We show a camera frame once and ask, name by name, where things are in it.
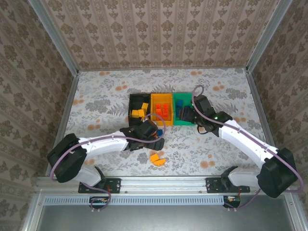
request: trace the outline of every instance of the metal frame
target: metal frame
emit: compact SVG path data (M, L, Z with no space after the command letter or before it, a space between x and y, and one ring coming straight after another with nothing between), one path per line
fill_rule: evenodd
M164 66L164 67L124 67L124 68L106 68L102 69L80 69L80 72L92 71L146 71L146 70L191 70L191 69L236 69L245 68L245 66Z
M256 64L258 63L261 55L263 54L264 50L266 49L268 43L270 42L271 38L273 37L277 27L279 26L282 18L284 17L286 11L288 10L289 6L291 5L292 0L282 0L279 1L277 4L274 13L272 14L271 18L269 19L268 24L266 25L261 38L259 39L250 59L246 65L248 72L252 72L255 68Z
M184 176L184 177L117 177L121 178L121 191L114 194L117 198L147 196L166 197L166 196L194 196L199 198L236 195L237 193L211 193L206 191L205 179L217 176ZM44 207L45 197L48 196L93 196L93 194L78 193L79 182L70 181L67 183L58 183L51 181L49 177L39 177L35 189L35 195L32 199L25 225L22 231L36 231L41 213ZM258 188L251 188L250 193L243 195L254 195ZM106 196L104 193L95 194L95 196ZM291 219L296 231L307 230L308 223L305 218L303 208L297 195L283 193L285 197Z
M35 13L38 15L38 18L42 22L44 28L48 32L57 50L61 54L66 66L68 67L72 75L76 77L78 74L77 64L71 56L71 53L65 45L65 42L62 39L59 31L54 26L51 17L49 16L48 11L45 9L43 3L40 0L29 0L29 2Z
M79 81L79 76L74 77L72 85L71 85L71 89L69 90L69 94L67 96L67 101L66 101L66 104L65 104L65 108L64 108L64 111L63 111L63 115L62 115L62 118L61 118L60 125L59 125L59 130L57 132L57 136L56 136L56 139L54 141L53 147L55 147L61 141L61 139L64 137L66 127L67 127L67 122L68 122L68 119L69 119L69 114L71 112L75 93L76 93L76 90L77 90L78 81ZM50 174L50 171L51 171L51 166L50 166L50 164L48 164L45 176L48 176Z
M263 110L263 107L262 107L262 103L261 103L261 100L260 100L260 97L259 97L259 94L258 94L258 91L257 91L257 87L255 85L255 81L254 81L252 74L250 72L245 70L245 73L246 73L248 85L249 85L250 90L251 90L252 97L253 97L255 105L256 105L256 109L257 109L257 112L258 112L258 115L259 115L260 123L261 123L261 126L263 128L263 132L264 132L266 142L271 146L275 146L274 139L271 135L270 127L269 127L268 121L266 119L266 116L265 116L265 113L264 113L264 110Z

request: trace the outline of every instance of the metal corner post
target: metal corner post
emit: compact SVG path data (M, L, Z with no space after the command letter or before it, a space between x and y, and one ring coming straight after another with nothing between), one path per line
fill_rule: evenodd
M258 112L258 115L259 115L259 118L260 118L261 126L263 128L265 139L266 139L268 144L275 146L274 139L271 135L270 127L269 127L268 121L266 119L265 112L263 110L262 103L261 103L261 100L260 100L260 97L259 97L259 94L258 94L258 91L257 91L257 87L255 85L255 81L253 79L253 76L252 76L251 73L249 73L247 71L245 71L245 72L246 72L246 77L247 77L247 81L248 81L248 84L249 84L249 87L250 87L250 90L251 90L252 97L255 101L255 105L256 105L257 112Z
M271 38L273 37L278 25L280 24L283 16L285 15L286 11L288 10L289 6L291 5L292 0L280 0L277 4L276 9L274 10L273 15L271 16L268 24L266 25L263 34L258 41L250 59L246 65L248 72L252 72L258 63L261 55L263 54L264 50L266 49L268 43L270 42Z
M66 104L65 104L65 108L63 110L63 115L62 115L62 118L61 118L59 130L58 130L56 139L55 139L54 144L53 144L54 147L64 137L67 122L68 122L68 119L69 119L69 114L71 112L71 108L72 108L73 101L74 101L74 96L75 96L75 93L76 93L76 90L77 90L78 81L79 81L79 76L76 76L73 79L71 89L70 89L69 94L67 96L67 101L66 101ZM50 171L51 171L51 166L48 164L45 176L48 176L50 174Z
M73 77L76 77L78 74L77 64L75 63L68 47L65 45L61 34L54 26L51 17L48 14L48 11L45 9L43 3L40 0L29 0L32 8L34 9L35 13L38 15L38 18L42 22L45 30L49 34L52 42L56 46L57 50L61 54L64 62L66 63L68 69L72 73Z

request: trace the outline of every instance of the orange block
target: orange block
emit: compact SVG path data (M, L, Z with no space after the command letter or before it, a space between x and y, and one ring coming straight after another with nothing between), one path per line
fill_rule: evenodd
M138 112L138 110L132 110L132 111L131 111L131 117L133 117L133 118L139 118L139 112Z
M159 160L159 156L158 154L154 154L154 155L151 155L150 156L150 161L153 163L155 161L158 161Z
M146 116L146 111L144 109L139 109L138 113L139 113L139 117L145 117Z
M153 162L153 164L154 164L155 166L160 167L160 166L164 165L165 162L166 162L166 159L161 159L161 160L156 160L155 162Z
M141 109L148 110L148 103L143 103Z

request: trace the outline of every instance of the green box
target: green box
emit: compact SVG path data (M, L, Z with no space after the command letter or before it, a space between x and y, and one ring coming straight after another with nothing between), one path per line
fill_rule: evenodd
M182 121L178 117L176 117L176 102L177 100L183 100L183 107L184 106L190 106L191 108L192 103L192 94L191 93L186 93L186 92L179 92L179 93L172 93L172 98L173 98L173 125L174 126L194 126L195 124L192 124L190 122Z

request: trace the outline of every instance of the blue block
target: blue block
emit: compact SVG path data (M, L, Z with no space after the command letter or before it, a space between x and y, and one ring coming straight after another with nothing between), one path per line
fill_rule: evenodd
M179 115L180 115L180 109L176 109L176 111L175 111L175 117L179 117Z
M157 135L158 135L158 136L162 136L162 134L163 134L163 130L159 129L159 130L157 131Z
M182 108L183 107L183 100L177 100L176 108Z

